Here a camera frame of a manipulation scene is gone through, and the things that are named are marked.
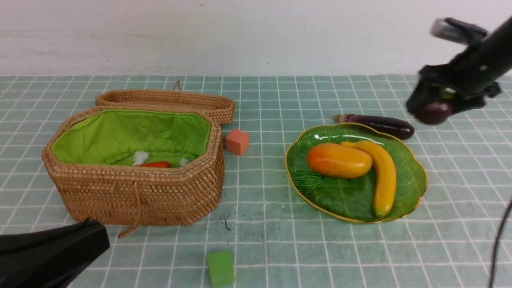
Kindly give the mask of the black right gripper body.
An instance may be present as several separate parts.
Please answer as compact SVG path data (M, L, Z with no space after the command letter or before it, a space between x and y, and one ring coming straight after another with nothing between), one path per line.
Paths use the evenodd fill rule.
M502 76L502 54L472 52L459 54L447 64L427 65L419 78L430 80L430 100L440 98L440 88L449 88L462 97L496 97L501 93L497 79Z

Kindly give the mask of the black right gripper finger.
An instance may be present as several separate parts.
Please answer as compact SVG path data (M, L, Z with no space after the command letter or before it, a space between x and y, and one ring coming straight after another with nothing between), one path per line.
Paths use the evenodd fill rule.
M485 97L462 97L455 96L452 99L452 113L450 116L457 115L469 110L481 109L485 107Z
M417 113L426 108L426 106L430 103L429 92L430 80L419 78L415 88L406 101L406 110L410 115L416 116Z

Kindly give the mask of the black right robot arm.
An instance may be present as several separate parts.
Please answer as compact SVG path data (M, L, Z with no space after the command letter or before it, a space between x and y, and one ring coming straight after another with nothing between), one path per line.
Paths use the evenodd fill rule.
M406 102L415 114L452 93L452 115L481 109L485 98L501 93L497 80L512 67L512 20L488 33L482 27L455 18L437 18L430 28L436 38L464 44L466 48L446 64L426 65L418 71L417 85Z

